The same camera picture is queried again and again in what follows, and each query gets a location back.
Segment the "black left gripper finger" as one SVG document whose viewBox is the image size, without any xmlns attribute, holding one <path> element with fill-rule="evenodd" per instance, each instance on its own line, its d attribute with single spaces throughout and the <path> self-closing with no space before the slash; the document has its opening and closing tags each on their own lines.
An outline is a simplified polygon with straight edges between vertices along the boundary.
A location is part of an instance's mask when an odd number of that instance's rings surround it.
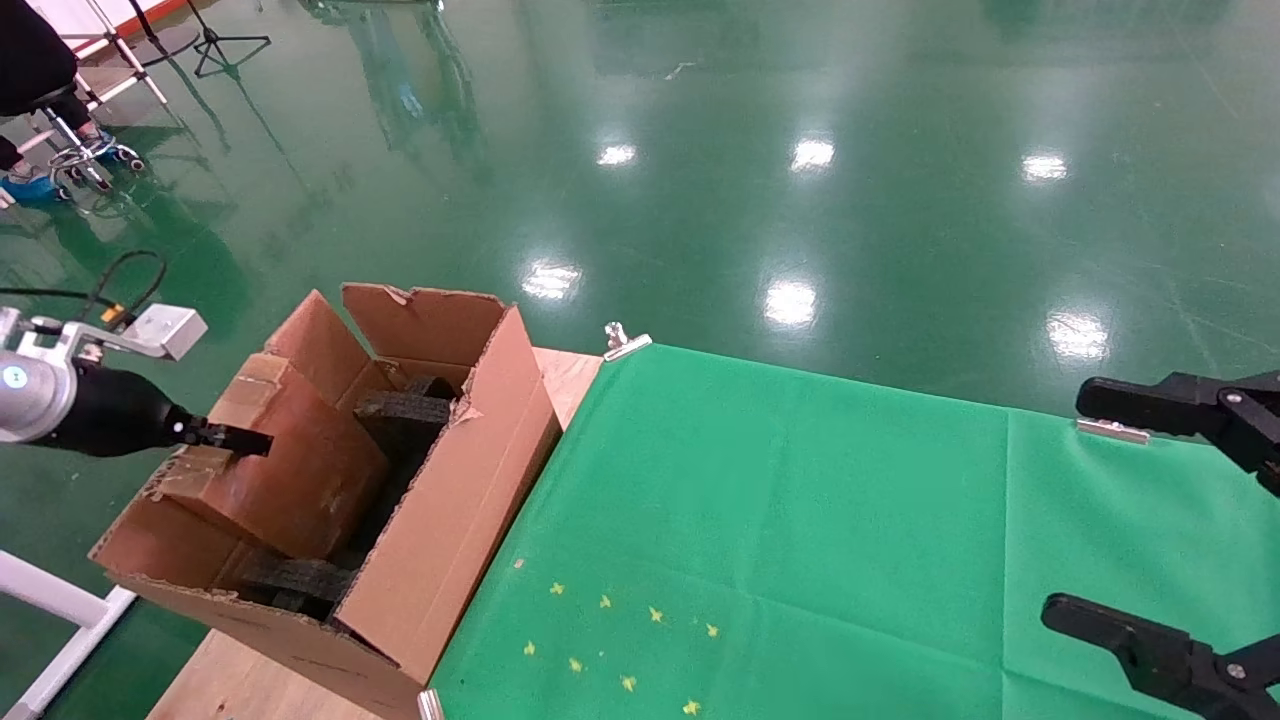
<svg viewBox="0 0 1280 720">
<path fill-rule="evenodd" d="M 191 419 L 186 423 L 186 445 L 225 450 L 237 456 L 270 454 L 274 437 L 259 430 L 211 423 L 209 419 Z"/>
</svg>

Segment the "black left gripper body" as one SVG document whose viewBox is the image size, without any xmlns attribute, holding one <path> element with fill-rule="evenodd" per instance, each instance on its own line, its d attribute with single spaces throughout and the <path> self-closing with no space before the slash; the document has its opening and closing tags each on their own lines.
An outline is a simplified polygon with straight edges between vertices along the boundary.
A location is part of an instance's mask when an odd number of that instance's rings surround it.
<svg viewBox="0 0 1280 720">
<path fill-rule="evenodd" d="M 196 415 L 142 375 L 76 364 L 70 410 L 38 446 L 91 457 L 122 457 L 184 442 Z"/>
</svg>

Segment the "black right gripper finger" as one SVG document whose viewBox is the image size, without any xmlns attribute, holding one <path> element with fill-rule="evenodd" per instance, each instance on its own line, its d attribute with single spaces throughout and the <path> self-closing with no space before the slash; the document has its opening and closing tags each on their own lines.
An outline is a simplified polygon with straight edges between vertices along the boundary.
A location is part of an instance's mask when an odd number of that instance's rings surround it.
<svg viewBox="0 0 1280 720">
<path fill-rule="evenodd" d="M 1228 653 L 1189 633 L 1066 593 L 1050 594 L 1041 621 L 1108 651 L 1130 688 L 1202 719 L 1277 719 L 1279 635 Z"/>
<path fill-rule="evenodd" d="M 1234 380 L 1171 373 L 1152 386 L 1093 377 L 1079 414 L 1167 436 L 1198 436 L 1279 496 L 1279 373 Z"/>
</svg>

